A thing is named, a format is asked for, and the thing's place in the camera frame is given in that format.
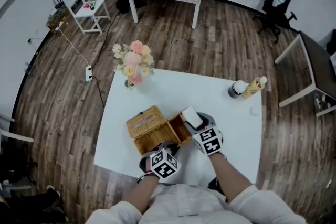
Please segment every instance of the white sleeve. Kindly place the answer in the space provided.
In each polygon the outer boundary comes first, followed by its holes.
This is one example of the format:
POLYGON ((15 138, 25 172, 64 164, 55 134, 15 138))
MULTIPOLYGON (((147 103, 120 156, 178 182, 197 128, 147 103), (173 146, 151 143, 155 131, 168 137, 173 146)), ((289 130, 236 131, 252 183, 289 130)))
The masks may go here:
POLYGON ((137 224, 141 217, 132 204, 121 201, 110 209, 96 210, 86 224, 137 224))
POLYGON ((254 185, 245 189, 231 203, 233 212, 258 224, 305 224, 273 191, 258 190, 254 185))

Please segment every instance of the basket lid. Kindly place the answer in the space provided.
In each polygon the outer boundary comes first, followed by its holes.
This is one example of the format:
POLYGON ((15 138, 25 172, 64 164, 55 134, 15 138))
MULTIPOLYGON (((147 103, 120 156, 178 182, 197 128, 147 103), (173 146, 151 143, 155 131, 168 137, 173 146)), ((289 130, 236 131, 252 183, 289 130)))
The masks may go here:
POLYGON ((136 138, 164 122, 160 109, 154 105, 127 121, 127 129, 132 138, 136 138))

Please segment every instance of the white shirt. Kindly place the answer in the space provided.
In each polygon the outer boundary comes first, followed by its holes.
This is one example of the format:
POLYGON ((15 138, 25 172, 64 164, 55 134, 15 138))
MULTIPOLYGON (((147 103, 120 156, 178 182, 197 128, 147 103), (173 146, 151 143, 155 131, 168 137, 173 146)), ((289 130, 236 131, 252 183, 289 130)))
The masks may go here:
POLYGON ((250 186, 229 205, 215 190, 183 184, 158 185, 149 209, 141 213, 122 201, 99 209, 86 224, 305 224, 305 220, 272 191, 250 186))

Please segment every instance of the wooden floor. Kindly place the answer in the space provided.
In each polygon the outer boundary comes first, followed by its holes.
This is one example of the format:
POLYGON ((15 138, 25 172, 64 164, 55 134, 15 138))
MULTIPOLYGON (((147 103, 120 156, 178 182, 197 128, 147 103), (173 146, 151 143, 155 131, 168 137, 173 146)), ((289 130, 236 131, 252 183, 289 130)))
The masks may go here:
MULTIPOLYGON (((116 0, 106 1, 113 18, 116 0)), ((284 30, 274 45, 271 34, 257 34, 260 22, 252 20, 253 13, 214 0, 202 0, 197 28, 192 30, 193 9, 188 3, 148 0, 148 6, 138 10, 138 24, 130 13, 116 17, 93 70, 104 102, 113 79, 112 46, 116 42, 141 40, 152 48, 160 69, 246 82, 266 75, 269 82, 262 93, 263 144, 257 186, 275 191, 295 212, 314 223, 335 200, 335 117, 315 117, 313 94, 278 108, 279 101, 309 84, 307 63, 299 48, 274 65, 296 34, 284 30), (314 142, 316 137, 323 150, 314 142), (323 176, 314 146, 321 153, 323 176)), ((85 22, 87 28, 91 23, 85 22)), ((74 22, 64 33, 93 63, 109 23, 101 21, 102 35, 83 35, 74 22)), ((13 129, 35 139, 29 148, 38 162, 32 176, 38 182, 33 194, 44 192, 48 184, 56 186, 72 223, 85 223, 95 209, 116 204, 136 182, 93 165, 103 106, 96 82, 85 81, 85 66, 63 36, 51 38, 26 80, 13 129)))

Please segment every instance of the wicker basket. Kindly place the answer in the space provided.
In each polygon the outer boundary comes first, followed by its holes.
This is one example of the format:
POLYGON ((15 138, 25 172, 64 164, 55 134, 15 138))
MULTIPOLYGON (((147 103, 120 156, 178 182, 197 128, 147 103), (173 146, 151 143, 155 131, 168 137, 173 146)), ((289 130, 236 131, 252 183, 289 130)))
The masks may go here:
POLYGON ((127 127, 141 155, 151 151, 163 141, 172 141, 181 146, 191 138, 181 114, 164 121, 157 106, 152 106, 128 120, 127 127))

